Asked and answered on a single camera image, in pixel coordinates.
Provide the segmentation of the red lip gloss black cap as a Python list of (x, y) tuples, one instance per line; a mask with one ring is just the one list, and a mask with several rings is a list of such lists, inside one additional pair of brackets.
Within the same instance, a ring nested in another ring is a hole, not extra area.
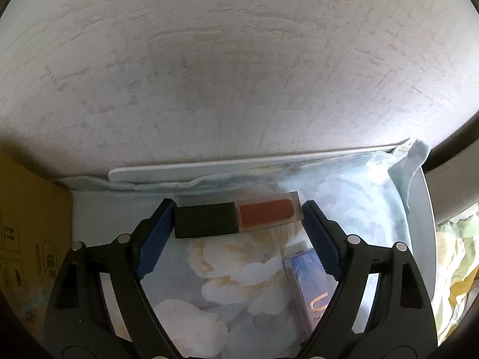
[(297, 192), (235, 202), (180, 207), (176, 238), (208, 238), (268, 229), (303, 220)]

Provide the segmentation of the yellow green floral bedding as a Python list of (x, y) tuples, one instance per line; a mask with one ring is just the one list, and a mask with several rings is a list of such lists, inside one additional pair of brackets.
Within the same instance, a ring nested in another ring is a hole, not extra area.
[(436, 227), (433, 313), (438, 342), (458, 327), (478, 295), (478, 205)]

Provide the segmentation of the floral blue table cloth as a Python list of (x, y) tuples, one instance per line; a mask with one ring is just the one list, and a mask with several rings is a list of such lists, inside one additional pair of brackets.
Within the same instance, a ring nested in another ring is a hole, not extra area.
[[(63, 184), (74, 199), (73, 237), (89, 246), (131, 232), (165, 198), (187, 206), (295, 191), (371, 245), (407, 244), (432, 292), (436, 241), (421, 169), (429, 153), (426, 144), (410, 139), (390, 152), (241, 171), (213, 165), (203, 177), (178, 175), (172, 182), (140, 168), (107, 179), (66, 177)], [(142, 285), (184, 356), (290, 358), (305, 334), (284, 260), (310, 248), (300, 223), (213, 238), (170, 237)]]

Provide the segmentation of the cardboard box pink lining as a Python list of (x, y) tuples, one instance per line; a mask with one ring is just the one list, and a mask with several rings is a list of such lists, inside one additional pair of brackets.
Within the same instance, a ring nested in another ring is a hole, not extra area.
[(1, 154), (1, 293), (42, 341), (50, 294), (72, 244), (72, 193)]

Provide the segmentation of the blue cosmetic box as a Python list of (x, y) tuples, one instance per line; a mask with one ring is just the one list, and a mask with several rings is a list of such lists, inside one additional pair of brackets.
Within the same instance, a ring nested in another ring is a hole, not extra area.
[(292, 297), (307, 340), (325, 313), (337, 286), (328, 275), (314, 249), (290, 255), (283, 260)]

